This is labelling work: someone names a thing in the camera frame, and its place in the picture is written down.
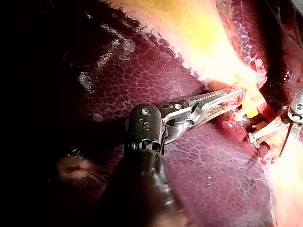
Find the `metal jaw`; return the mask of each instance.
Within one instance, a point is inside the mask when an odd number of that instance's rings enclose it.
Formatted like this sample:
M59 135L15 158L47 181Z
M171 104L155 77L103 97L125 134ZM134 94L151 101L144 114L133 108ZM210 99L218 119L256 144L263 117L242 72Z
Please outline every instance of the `metal jaw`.
M165 144L184 132L241 105L246 90L229 87L178 102L140 104L130 113L125 128L133 150L147 148L163 153Z
M280 152L282 155L283 150L292 148L293 141L298 137L303 127L303 88L294 96L293 101L289 105L287 115L290 119L290 125L288 133L285 139L285 143Z

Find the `forceps jaw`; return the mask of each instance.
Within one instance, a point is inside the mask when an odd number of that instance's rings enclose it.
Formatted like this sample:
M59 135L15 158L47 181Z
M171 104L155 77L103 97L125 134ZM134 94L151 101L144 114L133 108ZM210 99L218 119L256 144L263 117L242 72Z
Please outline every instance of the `forceps jaw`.
M229 87L179 102L157 105L162 114L163 123L166 124L165 144L179 139L187 130L196 125L236 109L241 105L245 93L246 90L242 88ZM227 105L230 100L237 100L237 102Z

